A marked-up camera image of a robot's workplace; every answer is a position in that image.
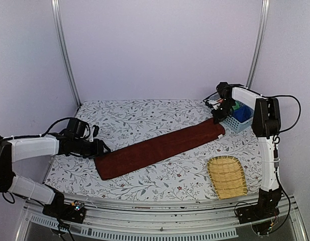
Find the blue towel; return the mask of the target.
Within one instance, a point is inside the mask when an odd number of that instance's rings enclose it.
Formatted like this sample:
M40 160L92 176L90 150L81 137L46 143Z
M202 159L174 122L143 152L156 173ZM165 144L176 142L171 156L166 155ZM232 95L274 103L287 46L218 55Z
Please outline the blue towel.
M250 119L252 116L251 109L247 106L242 106L238 110L235 110L233 112L233 117L239 121L240 123L243 123Z

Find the brown towel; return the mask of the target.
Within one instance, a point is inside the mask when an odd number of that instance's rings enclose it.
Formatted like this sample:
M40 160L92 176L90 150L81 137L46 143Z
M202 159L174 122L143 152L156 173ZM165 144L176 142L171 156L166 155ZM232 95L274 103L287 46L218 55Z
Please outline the brown towel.
M184 153L225 134L221 124L209 118L197 125L160 135L94 159L102 180L110 180Z

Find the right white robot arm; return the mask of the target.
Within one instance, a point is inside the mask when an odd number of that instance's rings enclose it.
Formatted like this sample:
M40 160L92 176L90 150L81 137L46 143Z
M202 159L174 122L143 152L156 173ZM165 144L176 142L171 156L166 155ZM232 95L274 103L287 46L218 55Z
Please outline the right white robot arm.
M262 181L258 202L236 208L240 223L254 222L279 215L278 203L282 188L279 183L278 135L281 121L279 103L275 97L265 97L240 84L221 82L216 87L222 102L213 108L216 124L222 122L231 113L237 101L253 110L252 130L258 140L262 159Z

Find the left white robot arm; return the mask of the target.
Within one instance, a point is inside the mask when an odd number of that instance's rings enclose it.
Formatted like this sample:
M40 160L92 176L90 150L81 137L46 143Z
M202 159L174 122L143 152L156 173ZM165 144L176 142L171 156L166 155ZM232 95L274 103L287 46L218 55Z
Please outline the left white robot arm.
M42 213L58 221L83 223L86 209L83 203L65 203L64 194L48 185L39 184L13 171L13 163L42 156L79 156L94 159L110 153L99 139L67 137L57 133L44 136L3 138L0 136L0 193L11 193L34 200L43 206Z

